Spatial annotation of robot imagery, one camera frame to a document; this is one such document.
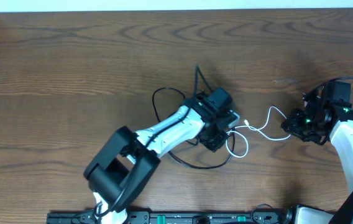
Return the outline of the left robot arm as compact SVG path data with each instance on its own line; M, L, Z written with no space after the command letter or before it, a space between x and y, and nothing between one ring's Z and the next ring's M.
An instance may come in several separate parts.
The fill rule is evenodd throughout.
M119 128L86 167L83 175L96 198L97 223L123 223L126 208L137 198L160 159L174 147L196 139L215 152L228 139L226 128L239 117L232 97L217 88L186 99L167 119L151 128Z

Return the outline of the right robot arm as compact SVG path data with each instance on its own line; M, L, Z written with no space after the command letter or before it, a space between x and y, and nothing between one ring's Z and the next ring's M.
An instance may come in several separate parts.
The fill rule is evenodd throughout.
M295 109L281 124L288 134L303 142L324 145L337 151L349 196L336 213L299 205L293 223L353 223L353 107L348 77L335 78L303 95L304 109Z

